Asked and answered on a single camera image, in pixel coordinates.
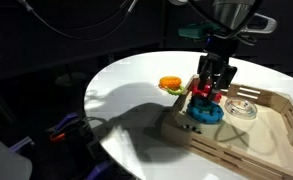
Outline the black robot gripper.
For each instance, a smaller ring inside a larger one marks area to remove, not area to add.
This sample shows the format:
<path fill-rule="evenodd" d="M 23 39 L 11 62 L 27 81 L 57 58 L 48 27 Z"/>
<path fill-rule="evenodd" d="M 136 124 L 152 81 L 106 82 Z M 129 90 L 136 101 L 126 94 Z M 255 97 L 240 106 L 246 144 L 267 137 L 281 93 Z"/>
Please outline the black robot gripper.
<path fill-rule="evenodd" d="M 209 36 L 206 40 L 206 47 L 204 50 L 216 59 L 214 68 L 221 69 L 224 65 L 229 63 L 229 58 L 236 54 L 238 46 L 239 41 L 237 39 L 221 39 L 216 36 Z M 212 84 L 211 72 L 212 60 L 208 56 L 201 56 L 197 69 L 199 75 L 198 90 L 204 90 L 206 85 Z M 214 89 L 227 89 L 236 72 L 237 68 L 235 66 L 224 66 L 214 85 Z"/>

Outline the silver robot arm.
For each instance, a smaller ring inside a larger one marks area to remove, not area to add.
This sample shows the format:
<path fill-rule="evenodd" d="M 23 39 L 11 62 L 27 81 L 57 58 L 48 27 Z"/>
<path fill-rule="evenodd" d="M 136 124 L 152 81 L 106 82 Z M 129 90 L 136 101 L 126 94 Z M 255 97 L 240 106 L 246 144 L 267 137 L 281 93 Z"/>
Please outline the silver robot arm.
<path fill-rule="evenodd" d="M 189 5 L 205 23 L 198 27 L 200 37 L 205 37 L 207 52 L 201 56 L 197 73 L 198 90 L 210 86 L 210 92 L 227 89 L 237 72 L 229 64 L 240 43 L 253 46 L 256 39 L 252 34 L 270 34 L 277 27 L 277 21 L 259 14 L 257 10 L 263 0 L 213 0 L 209 13 L 197 5 L 200 0 L 169 0 L 176 6 Z"/>

